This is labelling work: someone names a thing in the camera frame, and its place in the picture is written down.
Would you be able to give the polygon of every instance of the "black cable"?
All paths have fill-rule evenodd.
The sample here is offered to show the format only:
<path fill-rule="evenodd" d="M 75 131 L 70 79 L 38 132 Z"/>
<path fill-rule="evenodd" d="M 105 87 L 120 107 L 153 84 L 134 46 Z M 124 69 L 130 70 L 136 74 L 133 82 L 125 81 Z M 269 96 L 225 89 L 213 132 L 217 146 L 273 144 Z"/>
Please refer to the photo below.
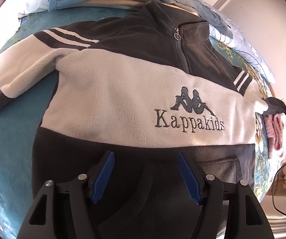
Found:
<path fill-rule="evenodd" d="M 276 172 L 276 174 L 275 174 L 275 176 L 274 176 L 273 184 L 272 184 L 272 200 L 273 200 L 273 206 L 274 206 L 274 208 L 275 208 L 279 213 L 283 214 L 284 216 L 286 216 L 286 214 L 285 214 L 284 212 L 280 211 L 280 210 L 275 206 L 275 202 L 274 202 L 274 182 L 275 182 L 275 179 L 276 179 L 278 173 L 279 173 L 285 166 L 286 166 L 286 164 L 284 164 L 282 167 L 280 167 L 280 168 L 277 170 L 277 172 Z"/>

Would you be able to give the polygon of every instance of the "black and white fleece jacket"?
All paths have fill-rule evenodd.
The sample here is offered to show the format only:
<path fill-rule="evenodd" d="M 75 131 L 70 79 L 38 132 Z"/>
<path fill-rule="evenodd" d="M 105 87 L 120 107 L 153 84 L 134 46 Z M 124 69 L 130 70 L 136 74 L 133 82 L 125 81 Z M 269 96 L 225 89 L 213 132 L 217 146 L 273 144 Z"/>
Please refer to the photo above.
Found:
<path fill-rule="evenodd" d="M 268 105 L 208 37 L 207 21 L 152 2 L 125 18 L 35 33 L 1 53 L 0 108 L 59 71 L 33 145 L 34 195 L 45 180 L 72 180 L 111 150 L 115 169 L 93 206 L 102 237 L 190 238 L 199 207 L 178 153 L 253 187 L 255 112 Z"/>

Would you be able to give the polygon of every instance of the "jacket collar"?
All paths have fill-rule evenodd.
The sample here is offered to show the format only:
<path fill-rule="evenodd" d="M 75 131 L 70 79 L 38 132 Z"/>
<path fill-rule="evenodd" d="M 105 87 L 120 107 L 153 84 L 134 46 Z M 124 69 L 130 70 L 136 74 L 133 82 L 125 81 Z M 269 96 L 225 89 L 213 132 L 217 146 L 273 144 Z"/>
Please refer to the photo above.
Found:
<path fill-rule="evenodd" d="M 140 11 L 161 33 L 174 39 L 175 28 L 179 28 L 182 42 L 194 44 L 209 39 L 208 21 L 187 11 L 153 1 Z"/>

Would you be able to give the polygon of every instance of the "white sleeve section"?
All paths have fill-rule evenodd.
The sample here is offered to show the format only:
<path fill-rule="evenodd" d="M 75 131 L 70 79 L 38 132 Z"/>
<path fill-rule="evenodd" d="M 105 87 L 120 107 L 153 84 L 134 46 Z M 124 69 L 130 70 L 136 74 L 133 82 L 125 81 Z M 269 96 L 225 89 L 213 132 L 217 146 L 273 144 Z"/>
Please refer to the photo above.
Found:
<path fill-rule="evenodd" d="M 259 91 L 258 83 L 256 80 L 252 80 L 248 85 L 244 98 L 254 104 L 255 112 L 263 114 L 268 109 L 268 104 L 262 100 L 262 95 Z"/>
<path fill-rule="evenodd" d="M 0 54 L 0 90 L 16 98 L 55 69 L 62 57 L 77 49 L 51 48 L 31 35 Z"/>

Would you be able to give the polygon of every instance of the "metal screw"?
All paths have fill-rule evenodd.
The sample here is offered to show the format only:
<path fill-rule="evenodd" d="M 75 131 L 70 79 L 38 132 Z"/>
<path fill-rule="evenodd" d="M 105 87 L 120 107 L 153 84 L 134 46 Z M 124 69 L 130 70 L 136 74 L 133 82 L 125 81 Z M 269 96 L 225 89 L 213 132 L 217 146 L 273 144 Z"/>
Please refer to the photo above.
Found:
<path fill-rule="evenodd" d="M 241 184 L 242 186 L 247 186 L 247 185 L 248 185 L 248 182 L 247 182 L 246 180 L 241 180 L 241 181 L 240 181 L 240 184 Z"/>
<path fill-rule="evenodd" d="M 47 180 L 45 183 L 44 183 L 45 186 L 47 187 L 50 187 L 53 185 L 53 180 Z"/>
<path fill-rule="evenodd" d="M 87 175 L 82 173 L 77 178 L 82 181 L 82 180 L 85 180 L 87 178 Z"/>
<path fill-rule="evenodd" d="M 213 174 L 207 174 L 206 179 L 209 181 L 213 181 L 215 179 L 215 176 Z"/>

